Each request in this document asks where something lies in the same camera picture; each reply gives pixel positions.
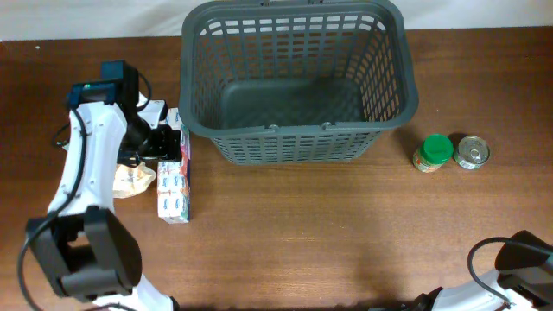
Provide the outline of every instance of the plastic bag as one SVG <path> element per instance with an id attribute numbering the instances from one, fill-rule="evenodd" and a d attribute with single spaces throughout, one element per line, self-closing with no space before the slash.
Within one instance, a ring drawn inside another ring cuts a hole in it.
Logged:
<path id="1" fill-rule="evenodd" d="M 156 179 L 156 172 L 143 162 L 135 168 L 118 165 L 113 182 L 113 197 L 130 198 L 148 189 L 149 184 Z"/>

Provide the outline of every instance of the toothpaste box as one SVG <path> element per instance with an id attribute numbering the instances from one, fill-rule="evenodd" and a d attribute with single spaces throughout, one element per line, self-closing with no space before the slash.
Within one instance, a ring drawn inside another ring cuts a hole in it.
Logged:
<path id="1" fill-rule="evenodd" d="M 189 221 L 190 208 L 190 132 L 182 124 L 178 108 L 168 110 L 167 118 L 160 124 L 168 124 L 181 131 L 180 162 L 157 164 L 157 215 L 170 224 Z"/>

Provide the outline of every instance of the brown wooden surface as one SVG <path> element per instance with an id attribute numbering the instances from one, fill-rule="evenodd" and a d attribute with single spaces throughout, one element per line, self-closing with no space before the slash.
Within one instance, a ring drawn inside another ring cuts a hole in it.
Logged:
<path id="1" fill-rule="evenodd" d="M 408 33 L 420 106 L 349 163 L 234 166 L 192 139 L 192 222 L 156 216 L 156 188 L 116 200 L 140 244 L 144 273 L 183 306 L 297 308 L 410 300 L 467 280 L 471 246 L 528 229 L 553 242 L 553 29 Z M 29 217 L 45 214 L 65 153 L 51 135 L 67 121 L 72 83 L 126 59 L 154 98 L 177 106 L 180 38 L 0 43 L 0 308 L 25 309 L 16 255 Z M 435 174 L 411 166 L 431 133 L 485 138 L 492 159 Z M 476 257 L 480 272 L 499 247 Z M 51 294 L 32 256 L 26 275 L 47 309 L 78 304 Z"/>

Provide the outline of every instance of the can lid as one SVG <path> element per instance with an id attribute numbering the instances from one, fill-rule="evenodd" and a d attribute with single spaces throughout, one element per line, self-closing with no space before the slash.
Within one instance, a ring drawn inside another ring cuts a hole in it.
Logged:
<path id="1" fill-rule="evenodd" d="M 433 134 L 426 138 L 421 146 L 421 156 L 431 164 L 443 164 L 453 155 L 453 144 L 442 134 Z"/>

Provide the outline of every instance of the white wall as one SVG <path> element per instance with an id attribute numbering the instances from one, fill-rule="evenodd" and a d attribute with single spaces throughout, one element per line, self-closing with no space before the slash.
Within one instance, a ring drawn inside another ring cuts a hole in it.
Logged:
<path id="1" fill-rule="evenodd" d="M 188 12 L 205 1 L 0 0 L 0 40 L 180 35 Z M 407 29 L 553 25 L 553 0 L 392 2 Z"/>

